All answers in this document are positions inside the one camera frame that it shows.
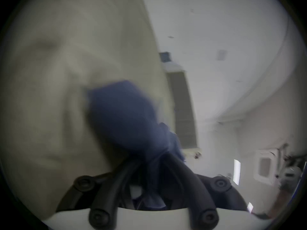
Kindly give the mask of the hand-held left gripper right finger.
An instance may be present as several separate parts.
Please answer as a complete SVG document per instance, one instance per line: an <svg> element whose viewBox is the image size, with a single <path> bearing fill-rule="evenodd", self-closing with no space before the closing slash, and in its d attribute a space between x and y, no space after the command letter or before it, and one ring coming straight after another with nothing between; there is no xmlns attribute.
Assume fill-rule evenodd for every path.
<svg viewBox="0 0 307 230"><path fill-rule="evenodd" d="M227 177L195 174L170 153L163 155L161 162L183 191L192 229L214 229L219 222L217 208L248 212L245 200Z"/></svg>

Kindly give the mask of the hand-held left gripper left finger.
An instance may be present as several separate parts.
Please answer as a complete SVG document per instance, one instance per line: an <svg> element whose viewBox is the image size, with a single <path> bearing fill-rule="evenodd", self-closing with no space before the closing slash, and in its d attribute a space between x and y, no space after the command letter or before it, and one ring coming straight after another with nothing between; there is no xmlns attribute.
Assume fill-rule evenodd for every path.
<svg viewBox="0 0 307 230"><path fill-rule="evenodd" d="M89 206L88 222L94 229L115 229L120 194L142 165L128 158L115 171L97 176L77 177L57 206L56 212L75 211Z"/></svg>

